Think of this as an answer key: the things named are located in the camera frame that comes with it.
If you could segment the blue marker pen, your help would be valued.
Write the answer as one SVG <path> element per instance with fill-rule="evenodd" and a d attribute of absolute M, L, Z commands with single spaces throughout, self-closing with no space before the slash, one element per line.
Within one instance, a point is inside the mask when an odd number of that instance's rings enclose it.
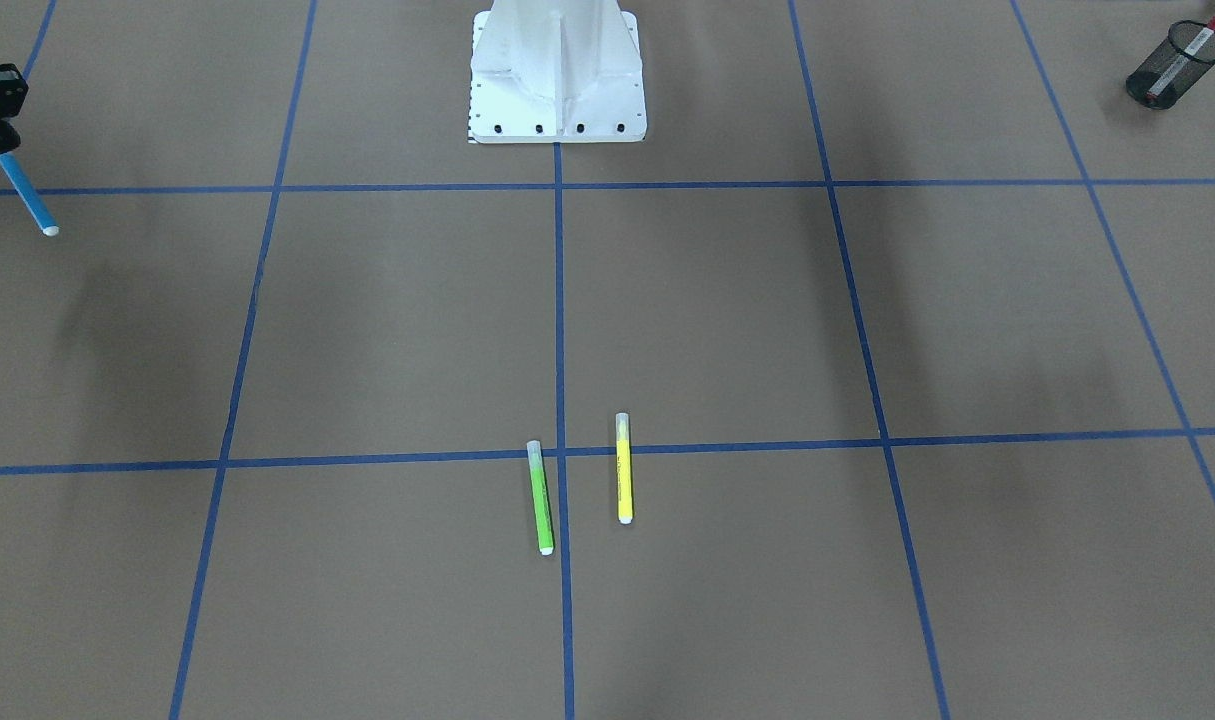
<path fill-rule="evenodd" d="M 26 169 L 22 168 L 12 152 L 0 154 L 0 168 L 2 168 L 2 172 L 7 176 L 22 204 L 26 205 L 28 214 L 34 219 L 36 228 L 46 237 L 57 237 L 60 223 L 53 219 L 53 214 L 50 212 L 49 206 L 32 183 L 32 178 L 28 178 Z"/>

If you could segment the green marker pen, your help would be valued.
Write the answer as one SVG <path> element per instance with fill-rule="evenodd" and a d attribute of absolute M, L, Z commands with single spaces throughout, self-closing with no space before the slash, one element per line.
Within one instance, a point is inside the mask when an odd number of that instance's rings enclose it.
<path fill-rule="evenodd" d="M 553 528 L 552 510 L 546 477 L 546 457 L 538 440 L 526 442 L 526 464 L 529 464 L 529 482 L 531 491 L 531 512 L 533 512 L 535 533 L 539 556 L 552 556 L 556 550 L 555 528 Z"/>

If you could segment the yellow marker pen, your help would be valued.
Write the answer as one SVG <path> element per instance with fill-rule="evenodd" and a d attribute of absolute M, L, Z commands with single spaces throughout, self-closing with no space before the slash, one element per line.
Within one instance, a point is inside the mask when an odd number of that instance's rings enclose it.
<path fill-rule="evenodd" d="M 615 457 L 616 457 L 616 512 L 621 525 L 633 525 L 635 518 L 633 488 L 633 450 L 631 450 L 631 416 L 617 413 L 615 416 Z"/>

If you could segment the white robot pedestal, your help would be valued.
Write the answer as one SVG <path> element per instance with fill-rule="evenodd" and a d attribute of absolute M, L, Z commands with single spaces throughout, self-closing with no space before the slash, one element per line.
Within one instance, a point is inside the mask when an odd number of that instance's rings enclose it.
<path fill-rule="evenodd" d="M 616 1 L 495 1 L 471 51 L 471 143 L 648 137 L 639 23 Z"/>

